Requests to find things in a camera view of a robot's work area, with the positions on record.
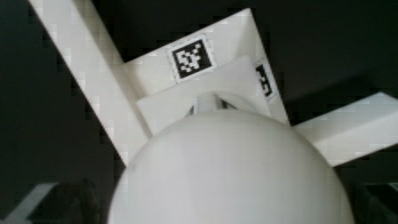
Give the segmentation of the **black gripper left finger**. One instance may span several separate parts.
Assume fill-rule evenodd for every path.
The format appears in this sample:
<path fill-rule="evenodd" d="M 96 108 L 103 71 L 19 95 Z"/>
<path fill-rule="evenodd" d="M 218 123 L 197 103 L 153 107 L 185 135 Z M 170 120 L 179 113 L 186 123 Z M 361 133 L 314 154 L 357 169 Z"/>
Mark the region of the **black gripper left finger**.
<path fill-rule="evenodd" d="M 107 224 L 94 182 L 35 185 L 2 224 Z"/>

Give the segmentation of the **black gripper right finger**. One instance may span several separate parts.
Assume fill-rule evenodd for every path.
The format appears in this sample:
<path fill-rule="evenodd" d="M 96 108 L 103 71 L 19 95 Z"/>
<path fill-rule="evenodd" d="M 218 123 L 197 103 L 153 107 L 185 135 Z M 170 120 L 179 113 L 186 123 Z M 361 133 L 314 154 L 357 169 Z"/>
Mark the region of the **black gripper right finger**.
<path fill-rule="evenodd" d="M 398 224 L 398 183 L 361 183 L 353 187 L 357 224 Z"/>

